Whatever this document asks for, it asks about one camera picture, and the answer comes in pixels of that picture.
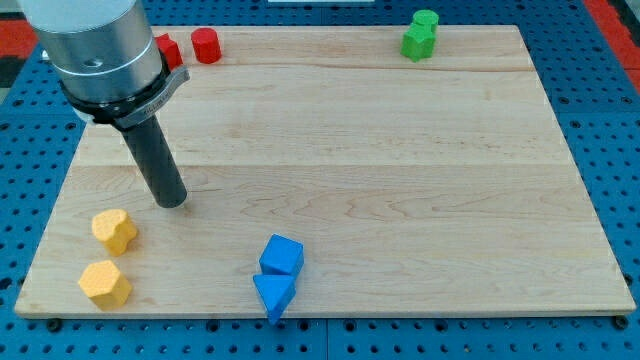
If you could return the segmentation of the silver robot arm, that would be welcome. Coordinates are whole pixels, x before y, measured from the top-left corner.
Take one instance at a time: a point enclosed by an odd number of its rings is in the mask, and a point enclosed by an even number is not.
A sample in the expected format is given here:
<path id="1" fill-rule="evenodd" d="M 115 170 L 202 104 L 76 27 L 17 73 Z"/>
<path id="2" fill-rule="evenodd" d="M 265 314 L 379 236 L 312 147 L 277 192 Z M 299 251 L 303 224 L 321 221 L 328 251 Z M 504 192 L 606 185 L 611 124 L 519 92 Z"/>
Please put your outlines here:
<path id="1" fill-rule="evenodd" d="M 170 70 L 140 0 L 20 0 L 64 95 L 87 122 L 127 131 L 190 79 Z"/>

